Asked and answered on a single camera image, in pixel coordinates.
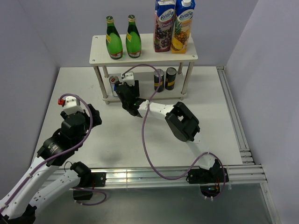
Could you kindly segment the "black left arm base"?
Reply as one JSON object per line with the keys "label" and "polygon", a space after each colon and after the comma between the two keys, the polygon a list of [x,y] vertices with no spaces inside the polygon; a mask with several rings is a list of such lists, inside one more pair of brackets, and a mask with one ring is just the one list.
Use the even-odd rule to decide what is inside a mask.
{"label": "black left arm base", "polygon": [[106,183],[106,172],[91,172],[80,179],[79,184],[73,190],[73,199],[77,202],[84,203],[90,201],[94,190],[97,187],[104,187]]}

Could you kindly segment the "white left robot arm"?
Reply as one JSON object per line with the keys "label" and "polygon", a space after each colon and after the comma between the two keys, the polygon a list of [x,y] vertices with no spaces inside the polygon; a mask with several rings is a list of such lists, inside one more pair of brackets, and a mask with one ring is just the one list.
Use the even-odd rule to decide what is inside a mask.
{"label": "white left robot arm", "polygon": [[64,105],[61,117],[61,127],[44,141],[24,176],[1,199],[2,224],[31,224],[36,219],[36,213],[64,191],[92,183],[90,168],[79,161],[53,183],[42,188],[44,182],[82,147],[89,131],[102,123],[99,111],[91,104],[87,104],[85,110],[79,105]]}

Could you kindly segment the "dark can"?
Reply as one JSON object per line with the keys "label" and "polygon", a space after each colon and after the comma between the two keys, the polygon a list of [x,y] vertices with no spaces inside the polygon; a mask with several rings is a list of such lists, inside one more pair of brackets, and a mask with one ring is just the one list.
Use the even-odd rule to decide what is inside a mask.
{"label": "dark can", "polygon": [[162,69],[157,69],[154,72],[154,89],[157,92],[162,92],[164,90],[164,71]]}
{"label": "dark can", "polygon": [[169,67],[166,70],[165,77],[165,89],[171,91],[174,89],[175,80],[176,80],[177,70],[173,67]]}

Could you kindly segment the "green glass bottle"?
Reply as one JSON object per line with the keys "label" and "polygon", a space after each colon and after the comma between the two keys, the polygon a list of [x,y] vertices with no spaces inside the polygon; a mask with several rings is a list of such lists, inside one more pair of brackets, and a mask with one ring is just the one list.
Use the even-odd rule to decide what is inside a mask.
{"label": "green glass bottle", "polygon": [[106,46],[109,56],[118,60],[123,56],[123,46],[120,35],[114,25],[113,16],[106,17],[107,32],[106,32]]}
{"label": "green glass bottle", "polygon": [[135,16],[130,14],[128,16],[128,30],[126,34],[126,49],[127,54],[131,58],[138,58],[141,55],[142,42],[138,32]]}

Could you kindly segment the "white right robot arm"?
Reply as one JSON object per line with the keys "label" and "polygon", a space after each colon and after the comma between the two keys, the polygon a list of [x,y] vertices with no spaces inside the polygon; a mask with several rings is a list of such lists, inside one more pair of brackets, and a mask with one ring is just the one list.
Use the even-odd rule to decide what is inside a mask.
{"label": "white right robot arm", "polygon": [[117,82],[114,89],[121,100],[122,108],[130,115],[143,120],[152,117],[165,121],[178,140],[185,142],[193,152],[201,154],[197,161],[204,180],[212,182],[218,177],[220,161],[209,152],[200,133],[199,120],[184,103],[166,105],[150,102],[138,97],[133,86],[126,83]]}

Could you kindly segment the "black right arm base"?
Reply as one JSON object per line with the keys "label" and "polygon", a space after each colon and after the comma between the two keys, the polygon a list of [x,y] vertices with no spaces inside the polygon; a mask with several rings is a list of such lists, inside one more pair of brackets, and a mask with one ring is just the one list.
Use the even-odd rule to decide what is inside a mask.
{"label": "black right arm base", "polygon": [[228,183],[229,177],[226,169],[223,172],[222,168],[216,171],[195,168],[188,172],[186,181],[189,184],[199,184],[204,199],[213,201],[221,193],[221,184]]}

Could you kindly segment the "silver blue can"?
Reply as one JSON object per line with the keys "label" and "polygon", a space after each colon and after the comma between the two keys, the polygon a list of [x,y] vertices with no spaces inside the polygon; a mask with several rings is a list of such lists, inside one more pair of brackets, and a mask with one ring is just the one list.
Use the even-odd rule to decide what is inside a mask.
{"label": "silver blue can", "polygon": [[109,83],[110,83],[110,87],[112,90],[112,95],[114,97],[118,97],[118,95],[116,93],[116,84],[119,83],[119,78],[117,76],[111,76],[109,78]]}

